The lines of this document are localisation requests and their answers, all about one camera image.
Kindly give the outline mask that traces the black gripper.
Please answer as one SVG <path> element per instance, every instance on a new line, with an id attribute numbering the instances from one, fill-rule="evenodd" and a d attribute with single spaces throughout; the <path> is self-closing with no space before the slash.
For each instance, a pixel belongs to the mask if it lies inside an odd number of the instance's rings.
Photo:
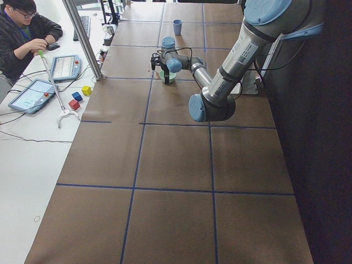
<path id="1" fill-rule="evenodd" d="M 159 53 L 153 53 L 151 55 L 151 68 L 155 70 L 156 66 L 166 65 L 166 61 L 163 56 Z M 169 84 L 169 69 L 164 66 L 164 83 Z"/>

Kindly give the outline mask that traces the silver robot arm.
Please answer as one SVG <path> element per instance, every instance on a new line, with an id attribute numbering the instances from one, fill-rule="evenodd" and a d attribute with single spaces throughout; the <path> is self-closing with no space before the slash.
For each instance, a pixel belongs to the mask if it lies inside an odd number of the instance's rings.
<path id="1" fill-rule="evenodd" d="M 235 112 L 230 95 L 255 61 L 259 52 L 277 39 L 305 39 L 323 28 L 326 1 L 246 1 L 239 37 L 215 76 L 211 76 L 200 58 L 181 56 L 175 39 L 166 36 L 161 50 L 151 57 L 151 67 L 160 66 L 164 82 L 170 73 L 189 70 L 202 90 L 189 100 L 189 113 L 196 122 L 229 119 Z"/>

